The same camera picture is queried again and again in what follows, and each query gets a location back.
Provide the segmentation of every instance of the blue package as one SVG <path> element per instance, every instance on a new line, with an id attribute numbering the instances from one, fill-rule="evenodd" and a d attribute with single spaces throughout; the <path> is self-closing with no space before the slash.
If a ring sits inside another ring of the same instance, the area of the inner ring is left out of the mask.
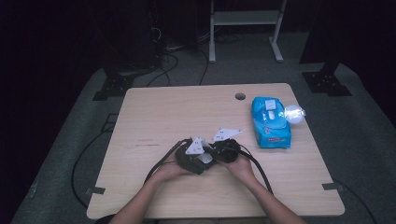
<path id="1" fill-rule="evenodd" d="M 251 105 L 257 143 L 260 147 L 290 147 L 290 125 L 285 108 L 273 97 L 256 97 Z"/>

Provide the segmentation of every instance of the tabletop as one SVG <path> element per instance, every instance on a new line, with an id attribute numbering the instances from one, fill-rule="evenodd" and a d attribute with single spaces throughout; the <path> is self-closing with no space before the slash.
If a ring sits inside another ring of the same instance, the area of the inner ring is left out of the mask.
<path id="1" fill-rule="evenodd" d="M 92 195 L 87 216 L 97 219 L 117 213 L 177 141 L 201 136 L 211 143 L 219 128 L 242 130 L 234 139 L 261 164 L 275 196 L 297 215 L 342 215 L 345 207 L 337 190 L 322 186 L 332 179 L 305 120 L 290 126 L 290 148 L 258 146 L 250 115 L 257 96 L 278 98 L 284 106 L 298 104 L 286 83 L 129 89 L 95 185 L 105 192 Z M 253 171 L 264 184 L 254 165 Z M 146 217 L 265 214 L 253 195 L 215 164 L 201 175 L 183 175 L 163 184 Z"/>

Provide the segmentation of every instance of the black cable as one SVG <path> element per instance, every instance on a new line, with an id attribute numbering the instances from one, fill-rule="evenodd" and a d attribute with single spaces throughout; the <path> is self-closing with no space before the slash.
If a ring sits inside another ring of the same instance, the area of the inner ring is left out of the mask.
<path id="1" fill-rule="evenodd" d="M 176 68 L 176 66 L 178 65 L 178 58 L 177 58 L 176 56 L 172 55 L 172 54 L 167 54 L 167 56 L 173 57 L 173 58 L 176 60 L 176 63 L 175 63 L 170 69 L 168 69 L 168 70 L 166 70 L 166 71 L 160 73 L 158 76 L 154 77 L 154 78 L 146 85 L 146 87 L 149 87 L 149 85 L 151 85 L 151 83 L 154 82 L 155 79 L 157 79 L 157 78 L 159 78 L 159 77 L 161 77 L 161 76 L 163 76 L 163 75 L 165 75 L 165 74 L 167 75 L 168 72 L 170 72 L 170 71 L 172 71 L 174 68 Z"/>
<path id="2" fill-rule="evenodd" d="M 361 205 L 363 205 L 363 207 L 366 209 L 367 213 L 369 214 L 371 220 L 373 221 L 374 224 L 376 224 L 376 220 L 374 217 L 373 212 L 370 210 L 369 206 L 364 202 L 364 200 L 359 197 L 359 195 L 352 190 L 350 187 L 348 187 L 345 183 L 341 182 L 340 180 L 332 177 L 332 180 L 338 184 L 340 184 L 341 186 L 343 186 L 345 189 L 347 189 L 353 196 L 355 196 L 356 199 L 358 199 L 358 201 L 361 203 Z"/>
<path id="3" fill-rule="evenodd" d="M 104 132 L 107 132 L 107 133 L 113 132 L 113 130 L 107 129 L 106 126 L 107 126 L 107 124 L 112 124 L 113 125 L 112 127 L 114 127 L 116 125 L 116 121 L 110 121 L 110 118 L 112 116 L 118 116 L 118 115 L 119 115 L 118 113 L 110 113 L 110 114 L 107 115 L 107 119 L 106 119 L 105 123 L 102 125 L 102 129 L 101 129 L 102 133 L 104 133 Z"/>
<path id="4" fill-rule="evenodd" d="M 253 161 L 253 163 L 256 165 L 257 169 L 259 169 L 260 174 L 262 175 L 262 179 L 265 182 L 265 185 L 267 186 L 268 191 L 270 191 L 272 194 L 274 194 L 274 192 L 272 191 L 270 182 L 268 181 L 267 175 L 265 174 L 264 170 L 262 169 L 262 167 L 260 166 L 259 162 L 256 161 L 256 159 L 254 159 L 254 157 L 252 157 L 251 155 L 249 155 L 248 153 L 246 153 L 245 151 L 239 150 L 239 154 L 247 157 L 248 159 L 250 159 L 251 161 Z"/>
<path id="5" fill-rule="evenodd" d="M 149 178 L 154 174 L 154 172 L 158 169 L 158 167 L 162 166 L 165 164 L 166 159 L 176 150 L 178 147 L 180 147 L 183 143 L 186 143 L 187 140 L 182 140 L 178 141 L 164 156 L 162 159 L 160 159 L 148 172 L 148 175 L 146 176 L 145 183 L 149 180 Z"/>
<path id="6" fill-rule="evenodd" d="M 92 143 L 93 143 L 94 141 L 96 141 L 96 139 L 98 139 L 100 136 L 102 136 L 102 134 L 108 133 L 108 131 L 111 130 L 111 129 L 113 129 L 114 127 L 115 127 L 115 125 L 112 125 L 112 126 L 106 128 L 104 131 L 101 131 L 98 135 L 96 135 L 96 136 L 91 140 L 91 142 L 90 142 L 87 146 L 85 146 L 85 147 L 83 148 L 83 150 L 79 153 L 78 158 L 77 158 L 77 160 L 75 161 L 75 164 L 74 164 L 74 166 L 73 166 L 72 176 L 71 176 L 71 185 L 72 185 L 73 194 L 74 194 L 74 196 L 76 197 L 76 199 L 78 200 L 78 202 L 79 202 L 82 206 L 84 206 L 85 208 L 88 208 L 88 205 L 85 204 L 85 203 L 78 197 L 78 194 L 77 194 L 77 191 L 76 191 L 76 188 L 75 188 L 75 184 L 74 184 L 74 174 L 75 174 L 75 171 L 76 171 L 76 167 L 77 167 L 78 162 L 79 162 L 79 160 L 81 159 L 82 155 L 84 155 L 84 153 L 85 153 L 85 152 L 87 151 L 87 149 L 92 145 Z"/>
<path id="7" fill-rule="evenodd" d="M 170 164 L 170 163 L 176 163 L 176 161 L 165 161 L 165 162 L 163 162 L 163 165 L 164 164 Z"/>
<path id="8" fill-rule="evenodd" d="M 163 69 L 162 65 L 161 65 L 161 70 L 163 70 L 164 74 L 166 75 L 166 79 L 168 79 L 168 84 L 166 84 L 166 86 L 172 86 L 171 78 L 169 77 L 168 72 L 165 71 L 165 69 Z"/>
<path id="9" fill-rule="evenodd" d="M 206 60 L 205 71 L 204 71 L 204 73 L 203 73 L 202 76 L 201 76 L 201 80 L 199 81 L 199 86 L 201 86 L 201 85 L 202 85 L 202 81 L 204 80 L 204 77 L 205 77 L 205 75 L 206 75 L 207 67 L 209 66 L 209 59 L 207 58 L 207 55 L 204 53 L 203 50 L 201 50 L 201 49 L 198 49 L 198 50 L 199 50 L 202 54 L 204 54 L 205 60 Z"/>
<path id="10" fill-rule="evenodd" d="M 239 144 L 239 146 L 242 147 L 242 148 L 244 148 L 244 149 L 247 151 L 247 153 L 248 153 L 250 156 L 252 156 L 251 153 L 250 153 L 250 151 L 249 151 L 246 147 L 244 147 L 244 146 L 242 146 L 242 145 L 240 145 L 240 144 Z"/>

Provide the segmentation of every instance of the gray carpet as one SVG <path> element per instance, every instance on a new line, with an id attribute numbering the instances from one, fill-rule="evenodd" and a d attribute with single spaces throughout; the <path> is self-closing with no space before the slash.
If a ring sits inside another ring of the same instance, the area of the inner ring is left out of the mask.
<path id="1" fill-rule="evenodd" d="M 217 61 L 208 66 L 202 85 L 289 83 L 306 111 L 306 120 L 330 174 L 348 188 L 340 191 L 346 207 L 343 215 L 304 219 L 308 223 L 373 223 L 354 192 L 373 212 L 377 223 L 394 223 L 396 130 L 363 88 L 359 77 L 343 65 L 335 74 L 352 96 L 329 97 L 309 90 L 302 72 L 318 71 L 322 64 L 299 64 L 306 38 L 305 33 L 280 35 L 283 63 L 275 61 L 268 34 L 245 35 L 232 44 L 217 44 Z M 207 44 L 200 49 L 207 55 Z M 171 85 L 198 85 L 206 67 L 204 54 L 185 49 L 172 55 L 178 58 L 178 65 L 168 73 Z M 164 56 L 163 68 L 172 67 L 175 61 Z M 161 72 L 137 78 L 134 87 L 146 87 Z M 105 78 L 103 70 L 92 75 L 43 163 L 34 196 L 24 200 L 12 223 L 94 223 L 73 195 L 71 175 L 79 154 L 101 133 L 107 115 L 120 111 L 122 97 L 92 101 Z M 151 86 L 167 84 L 163 76 Z M 98 137 L 76 167 L 76 191 L 85 204 L 90 200 L 85 191 L 95 185 L 110 137 L 111 133 Z"/>

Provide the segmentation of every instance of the black stand base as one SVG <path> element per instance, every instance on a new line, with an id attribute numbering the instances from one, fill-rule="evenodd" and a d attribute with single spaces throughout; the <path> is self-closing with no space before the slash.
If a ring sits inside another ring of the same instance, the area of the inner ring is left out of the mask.
<path id="1" fill-rule="evenodd" d="M 329 96 L 351 96 L 346 86 L 341 85 L 335 75 L 322 72 L 303 72 L 303 77 L 313 93 L 327 93 Z"/>
<path id="2" fill-rule="evenodd" d="M 105 101 L 107 97 L 125 96 L 125 93 L 134 84 L 134 78 L 111 78 L 107 77 L 100 91 L 93 96 L 93 101 Z"/>

